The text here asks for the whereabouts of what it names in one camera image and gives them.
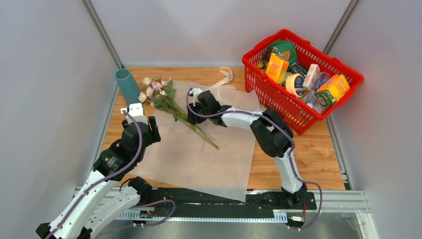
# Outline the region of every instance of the green cylinder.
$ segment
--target green cylinder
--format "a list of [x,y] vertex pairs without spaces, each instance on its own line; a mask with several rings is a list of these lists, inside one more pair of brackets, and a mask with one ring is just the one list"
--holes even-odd
[[115,78],[126,104],[139,103],[138,97],[141,90],[132,73],[128,69],[123,68],[116,72]]

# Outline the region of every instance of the tape roll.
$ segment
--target tape roll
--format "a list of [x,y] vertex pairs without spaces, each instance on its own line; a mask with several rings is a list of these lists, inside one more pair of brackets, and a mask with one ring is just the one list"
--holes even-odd
[[289,75],[286,79],[286,90],[287,92],[301,98],[305,95],[305,89],[303,88],[304,78],[301,74]]
[[282,86],[282,87],[286,87],[286,80],[287,80],[287,78],[289,77],[289,76],[291,76],[292,75],[292,73],[290,73],[290,72],[286,72],[286,74],[285,74],[285,76],[284,76],[284,79],[283,79],[283,82],[282,83],[280,83],[280,86]]

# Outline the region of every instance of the yellow box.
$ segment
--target yellow box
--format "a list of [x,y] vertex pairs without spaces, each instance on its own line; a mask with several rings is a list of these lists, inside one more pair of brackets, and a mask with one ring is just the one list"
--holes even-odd
[[275,81],[277,84],[283,82],[284,76],[289,67],[289,62],[283,60],[281,57],[277,56],[275,53],[271,53],[270,61],[268,62],[267,70],[265,74]]
[[322,106],[332,106],[350,89],[344,75],[332,76],[316,92],[315,96]]

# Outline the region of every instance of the black mounting plate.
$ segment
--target black mounting plate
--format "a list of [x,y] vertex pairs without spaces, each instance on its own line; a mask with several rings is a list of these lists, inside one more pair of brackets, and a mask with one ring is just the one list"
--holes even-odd
[[[274,218],[273,209],[316,210],[315,196],[307,192],[300,203],[289,206],[288,193],[281,190],[248,190],[246,202],[214,196],[186,188],[153,188],[157,200],[171,199],[176,203],[172,217],[188,218]],[[171,212],[171,203],[157,206],[155,216],[164,217]]]

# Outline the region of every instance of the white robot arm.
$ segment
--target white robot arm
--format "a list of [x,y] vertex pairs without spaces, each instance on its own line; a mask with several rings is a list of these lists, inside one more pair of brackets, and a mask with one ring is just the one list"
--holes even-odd
[[221,106],[210,91],[203,92],[199,88],[191,89],[189,95],[193,97],[193,103],[187,102],[189,123],[202,123],[209,118],[216,125],[239,127],[252,131],[261,149],[274,158],[282,178],[282,189],[291,194],[292,203],[302,199],[307,188],[306,184],[298,179],[298,169],[293,153],[291,153],[291,160],[288,158],[287,152],[292,148],[291,142],[282,132],[262,119],[262,116],[269,118],[290,138],[293,138],[293,132],[274,109],[267,109],[263,112],[245,112],[231,106]]
[[155,118],[146,119],[141,103],[122,109],[122,113],[127,120],[122,122],[121,139],[100,154],[82,189],[67,208],[52,222],[40,224],[36,232],[41,238],[92,239],[117,215],[138,204],[151,189],[145,181],[135,178],[124,193],[95,210],[104,196],[143,159],[145,148],[161,140]]

